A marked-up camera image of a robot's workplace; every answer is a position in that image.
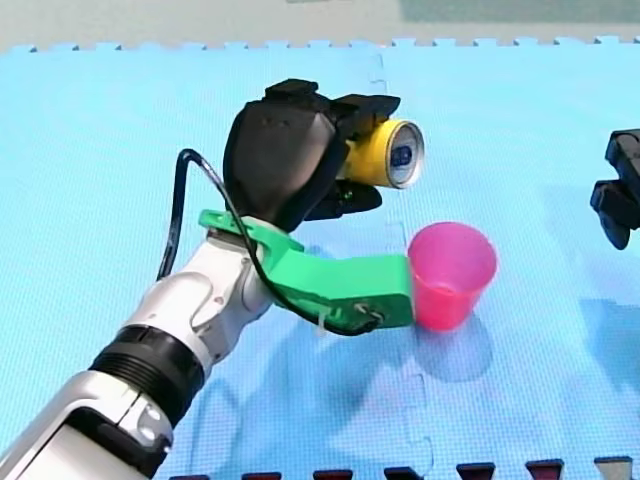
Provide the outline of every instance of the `floor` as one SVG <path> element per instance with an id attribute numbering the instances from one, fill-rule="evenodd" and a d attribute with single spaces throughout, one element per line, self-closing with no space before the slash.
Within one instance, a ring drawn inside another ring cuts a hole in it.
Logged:
<path id="1" fill-rule="evenodd" d="M 640 33 L 638 0 L 15 0 L 0 2 L 0 51 L 16 44 L 40 49 L 57 43 L 90 48 L 96 42 L 134 46 L 226 41 L 259 45 L 267 40 L 305 44 L 354 38 L 389 43 L 394 37 L 455 37 L 469 43 L 518 36 L 551 42 L 556 36 Z"/>

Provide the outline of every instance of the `black cable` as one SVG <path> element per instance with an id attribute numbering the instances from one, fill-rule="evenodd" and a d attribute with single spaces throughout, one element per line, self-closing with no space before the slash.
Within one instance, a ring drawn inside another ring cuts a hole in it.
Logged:
<path id="1" fill-rule="evenodd" d="M 158 271 L 157 280 L 161 280 L 171 273 L 171 269 L 173 268 L 173 263 L 175 262 L 176 253 L 178 251 L 178 244 L 180 242 L 180 231 L 182 229 L 182 217 L 184 214 L 184 200 L 185 200 L 185 190 L 187 183 L 187 167 L 189 162 L 194 162 L 198 165 L 207 177 L 213 182 L 213 184 L 220 192 L 220 195 L 224 198 L 224 201 L 233 217 L 234 222 L 238 226 L 240 230 L 240 236 L 242 237 L 243 243 L 249 253 L 249 257 L 251 258 L 251 262 L 253 267 L 258 274 L 258 277 L 267 287 L 271 295 L 280 302 L 280 304 L 285 307 L 287 310 L 295 313 L 296 315 L 304 318 L 308 322 L 313 323 L 314 325 L 320 325 L 319 318 L 305 311 L 304 309 L 298 307 L 293 302 L 291 302 L 286 295 L 284 295 L 278 287 L 269 279 L 267 274 L 265 273 L 260 260 L 258 259 L 257 249 L 254 243 L 251 241 L 251 237 L 249 236 L 249 232 L 247 231 L 244 222 L 235 205 L 231 201 L 229 193 L 224 186 L 224 182 L 220 179 L 216 171 L 213 167 L 200 155 L 198 152 L 192 149 L 184 149 L 178 155 L 178 160 L 176 163 L 176 173 L 174 178 L 174 186 L 173 186 L 173 204 L 171 207 L 171 221 L 169 224 L 169 236 L 167 239 L 167 245 L 165 247 L 164 256 L 162 257 L 162 262 L 160 263 L 160 269 Z M 324 328 L 336 335 L 342 336 L 358 336 L 364 333 L 369 333 L 375 330 L 380 324 L 380 320 L 374 319 L 371 320 L 360 328 L 356 330 L 344 330 L 339 327 L 334 327 L 331 325 L 324 325 Z"/>

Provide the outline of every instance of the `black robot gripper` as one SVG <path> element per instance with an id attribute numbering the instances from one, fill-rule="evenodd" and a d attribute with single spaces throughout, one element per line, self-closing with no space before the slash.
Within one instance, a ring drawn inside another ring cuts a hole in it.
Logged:
<path id="1" fill-rule="evenodd" d="M 613 132 L 605 158 L 618 179 L 596 182 L 591 207 L 609 241 L 624 250 L 631 231 L 640 227 L 640 129 Z"/>

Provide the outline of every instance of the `can lid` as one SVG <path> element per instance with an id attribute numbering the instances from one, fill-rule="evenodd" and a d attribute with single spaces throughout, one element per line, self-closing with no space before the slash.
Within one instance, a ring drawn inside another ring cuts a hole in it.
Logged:
<path id="1" fill-rule="evenodd" d="M 425 148 L 422 133 L 411 122 L 399 122 L 387 150 L 387 178 L 395 188 L 407 188 L 422 173 Z"/>

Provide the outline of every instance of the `cup rim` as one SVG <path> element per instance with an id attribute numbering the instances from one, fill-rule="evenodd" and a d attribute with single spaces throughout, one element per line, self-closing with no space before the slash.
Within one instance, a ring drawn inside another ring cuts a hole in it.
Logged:
<path id="1" fill-rule="evenodd" d="M 464 292 L 442 292 L 442 295 L 446 295 L 446 296 L 465 296 L 465 297 L 472 297 L 474 295 L 479 295 L 480 293 L 482 293 L 488 286 L 489 284 L 493 281 L 493 279 L 495 278 L 497 272 L 498 272 L 498 264 L 499 264 L 499 260 L 498 260 L 498 252 L 496 251 L 496 248 L 493 246 L 493 244 L 491 243 L 491 241 L 489 240 L 489 238 L 482 233 L 480 230 L 478 230 L 477 228 L 475 228 L 474 226 L 468 225 L 466 223 L 462 223 L 462 222 L 455 222 L 455 221 L 446 221 L 446 222 L 436 222 L 436 223 L 432 223 L 430 225 L 427 225 L 426 227 L 424 227 L 421 231 L 425 231 L 427 229 L 433 228 L 433 227 L 441 227 L 444 225 L 458 225 L 458 226 L 462 226 L 465 229 L 473 232 L 475 235 L 477 235 L 479 238 L 482 239 L 483 243 L 489 247 L 488 251 L 491 253 L 491 256 L 493 257 L 493 261 L 492 261 L 492 267 L 490 272 L 486 275 L 486 280 L 482 282 L 482 285 L 480 287 L 477 287 L 475 289 L 472 290 L 465 290 Z M 411 240 L 411 243 L 409 244 L 409 251 L 412 248 L 415 248 L 417 246 L 420 245 L 420 243 L 414 243 L 415 240 L 417 238 L 417 235 L 413 237 L 413 239 Z M 411 269 L 411 276 L 416 279 L 420 285 L 423 288 L 429 289 L 429 290 L 433 290 L 433 287 L 430 287 L 421 277 L 420 275 L 418 275 L 418 273 L 415 271 L 415 269 L 412 266 L 413 262 L 411 260 L 411 257 L 409 257 L 409 267 Z"/>

